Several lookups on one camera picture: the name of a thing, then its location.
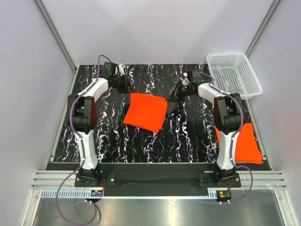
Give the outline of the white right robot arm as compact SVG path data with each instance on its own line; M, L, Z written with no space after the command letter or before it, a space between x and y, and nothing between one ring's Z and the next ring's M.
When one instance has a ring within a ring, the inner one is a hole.
M219 153L213 173L201 178L204 183L215 183L218 186L228 186L235 180L235 153L237 139L244 125L244 112L241 97L238 93L227 93L213 85L214 78L209 82L201 76L204 73L194 70L184 73L176 84L167 102L184 102L192 95L202 97L213 104L214 125L220 134Z

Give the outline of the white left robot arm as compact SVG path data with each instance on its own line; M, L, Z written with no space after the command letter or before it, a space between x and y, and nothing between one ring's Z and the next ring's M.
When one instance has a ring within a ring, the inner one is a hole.
M67 122L74 133L80 156L80 166L75 170L75 186L98 186L104 181L94 144L96 102L110 88L115 88L121 94L133 93L125 68L124 64L105 62L103 68L98 68L96 78L84 90L68 96Z

